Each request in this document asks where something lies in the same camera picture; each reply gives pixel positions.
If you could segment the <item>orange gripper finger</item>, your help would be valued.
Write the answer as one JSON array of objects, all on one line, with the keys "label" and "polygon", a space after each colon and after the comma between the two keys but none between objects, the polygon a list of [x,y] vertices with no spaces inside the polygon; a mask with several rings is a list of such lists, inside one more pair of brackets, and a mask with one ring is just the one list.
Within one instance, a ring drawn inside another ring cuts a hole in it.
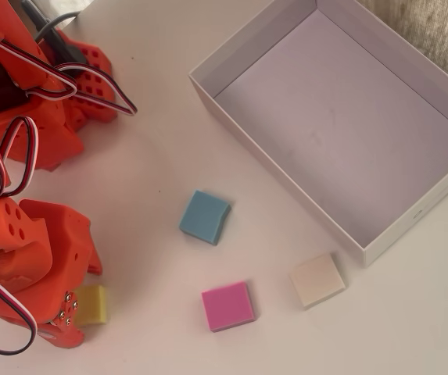
[{"label": "orange gripper finger", "polygon": [[38,335],[58,348],[76,348],[84,342],[84,333],[74,324],[78,300],[68,291],[51,320],[38,324]]},{"label": "orange gripper finger", "polygon": [[88,261],[87,273],[92,275],[101,276],[102,275],[102,262],[99,258],[99,254],[94,249],[91,252],[90,259]]}]

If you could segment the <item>orange gripper body with servo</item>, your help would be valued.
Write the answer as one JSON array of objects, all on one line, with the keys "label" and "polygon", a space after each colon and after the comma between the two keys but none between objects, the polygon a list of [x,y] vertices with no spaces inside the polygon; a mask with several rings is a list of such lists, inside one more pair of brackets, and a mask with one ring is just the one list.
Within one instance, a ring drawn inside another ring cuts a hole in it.
[{"label": "orange gripper body with servo", "polygon": [[38,323],[54,320],[92,257],[90,221],[49,202],[0,199],[0,285]]}]

